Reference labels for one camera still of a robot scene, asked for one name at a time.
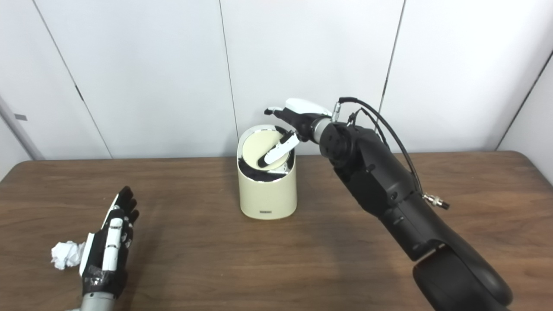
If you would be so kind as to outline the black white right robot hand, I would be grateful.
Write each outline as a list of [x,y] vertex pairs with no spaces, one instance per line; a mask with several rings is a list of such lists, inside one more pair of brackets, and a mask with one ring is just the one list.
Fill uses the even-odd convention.
[[289,98],[285,101],[284,108],[267,108],[264,114],[274,115],[292,126],[293,130],[285,132],[278,143],[257,160],[260,168],[272,165],[300,142],[311,141],[318,144],[323,130],[332,122],[330,110],[299,98]]

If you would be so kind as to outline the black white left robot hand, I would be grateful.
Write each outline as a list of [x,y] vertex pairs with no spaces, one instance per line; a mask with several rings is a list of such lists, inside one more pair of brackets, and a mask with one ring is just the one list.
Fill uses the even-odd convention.
[[114,198],[98,232],[90,233],[79,266],[82,294],[107,293],[117,299],[127,285],[126,269],[133,225],[140,216],[129,186]]

